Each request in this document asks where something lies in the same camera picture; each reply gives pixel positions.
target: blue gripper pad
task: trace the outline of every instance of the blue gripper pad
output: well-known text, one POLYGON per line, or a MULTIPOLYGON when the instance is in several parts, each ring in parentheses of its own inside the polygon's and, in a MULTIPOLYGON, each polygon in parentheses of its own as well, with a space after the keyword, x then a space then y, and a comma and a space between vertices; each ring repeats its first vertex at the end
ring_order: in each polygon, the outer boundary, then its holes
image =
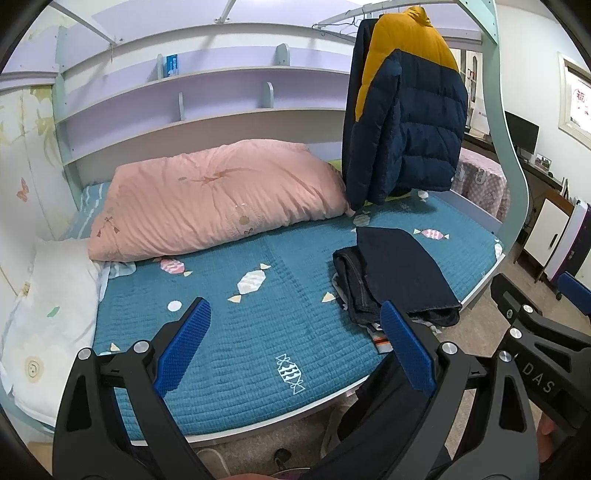
POLYGON ((431 397, 437 388, 433 359, 390 301, 382 304, 379 319, 410 384, 431 397))
POLYGON ((158 374, 154 388, 161 398, 178 388, 209 325, 212 310, 206 300, 200 301, 158 360, 158 374))

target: blue chair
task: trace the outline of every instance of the blue chair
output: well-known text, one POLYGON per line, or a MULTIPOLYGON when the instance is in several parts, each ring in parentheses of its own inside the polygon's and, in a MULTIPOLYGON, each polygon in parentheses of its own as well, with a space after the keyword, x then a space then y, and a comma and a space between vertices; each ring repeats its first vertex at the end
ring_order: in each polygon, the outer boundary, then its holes
POLYGON ((567 297, 575 307, 591 319, 591 290, 568 272, 559 276, 557 287, 560 294, 567 297))

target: pink patterned fabric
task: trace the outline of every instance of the pink patterned fabric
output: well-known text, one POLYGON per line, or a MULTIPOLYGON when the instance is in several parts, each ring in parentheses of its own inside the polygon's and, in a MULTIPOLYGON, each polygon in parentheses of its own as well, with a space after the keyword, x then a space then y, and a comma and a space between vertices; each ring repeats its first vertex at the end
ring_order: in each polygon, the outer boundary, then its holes
POLYGON ((118 167, 89 256, 179 255, 347 209, 340 174, 305 145, 243 140, 118 167))
POLYGON ((168 272, 172 275, 176 275, 177 273, 184 272, 184 263, 178 260, 165 258, 164 260, 160 261, 160 268, 165 272, 168 272))
POLYGON ((494 160, 462 148, 452 190, 505 220, 511 197, 501 165, 494 160))

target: framed picture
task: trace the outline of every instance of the framed picture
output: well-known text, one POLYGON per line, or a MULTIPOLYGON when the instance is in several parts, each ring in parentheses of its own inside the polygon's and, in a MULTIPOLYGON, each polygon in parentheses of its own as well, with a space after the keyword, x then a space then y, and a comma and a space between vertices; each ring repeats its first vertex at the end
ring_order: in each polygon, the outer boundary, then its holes
POLYGON ((541 171, 548 173, 550 171, 551 163, 552 160, 540 155, 539 153, 535 156, 535 167, 539 168, 541 171))

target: blue striped pillow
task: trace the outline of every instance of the blue striped pillow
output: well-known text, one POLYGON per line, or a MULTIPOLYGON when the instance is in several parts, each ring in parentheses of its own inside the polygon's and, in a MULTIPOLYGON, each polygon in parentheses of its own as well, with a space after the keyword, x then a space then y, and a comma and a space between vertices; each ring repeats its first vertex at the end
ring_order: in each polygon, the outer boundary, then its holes
POLYGON ((111 183, 106 181, 97 185, 89 185, 82 190, 80 211, 68 227, 64 238, 88 238, 95 217, 102 211, 111 183))

